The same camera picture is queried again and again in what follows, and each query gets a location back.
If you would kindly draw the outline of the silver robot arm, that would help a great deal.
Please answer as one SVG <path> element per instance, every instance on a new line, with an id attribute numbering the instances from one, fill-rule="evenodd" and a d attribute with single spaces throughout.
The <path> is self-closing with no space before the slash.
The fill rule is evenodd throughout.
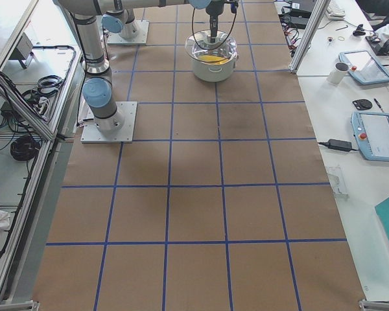
<path id="1" fill-rule="evenodd" d="M 212 38 L 217 37 L 218 17 L 226 1 L 57 1 L 73 23 L 73 31 L 84 55 L 86 80 L 82 96 L 93 113 L 94 123 L 101 131 L 111 131 L 124 124 L 124 117 L 112 95 L 111 68 L 100 39 L 97 17 L 111 33 L 121 33 L 133 25 L 135 8 L 191 5 L 195 10 L 204 9 L 209 16 Z"/>
<path id="2" fill-rule="evenodd" d="M 102 16 L 102 26 L 126 40 L 136 37 L 138 33 L 133 9 L 107 11 Z"/>

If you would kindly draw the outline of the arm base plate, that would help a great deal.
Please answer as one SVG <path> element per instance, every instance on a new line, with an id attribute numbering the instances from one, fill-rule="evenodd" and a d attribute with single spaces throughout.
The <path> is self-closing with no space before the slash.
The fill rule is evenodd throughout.
<path id="1" fill-rule="evenodd" d="M 119 33 L 109 33 L 108 45 L 146 45 L 149 20 L 134 20 Z"/>
<path id="2" fill-rule="evenodd" d="M 95 118 L 93 112 L 88 109 L 84 121 L 82 143 L 131 143 L 134 138 L 134 128 L 137 114 L 137 102 L 116 102 L 116 113 L 107 119 Z"/>

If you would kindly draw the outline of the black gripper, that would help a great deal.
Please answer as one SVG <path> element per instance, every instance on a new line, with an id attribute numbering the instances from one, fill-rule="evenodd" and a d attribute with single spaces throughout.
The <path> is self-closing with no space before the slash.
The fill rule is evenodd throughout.
<path id="1" fill-rule="evenodd" d="M 209 15 L 210 42 L 216 43 L 218 32 L 218 16 L 224 11 L 225 0 L 212 0 L 206 7 L 206 13 Z"/>

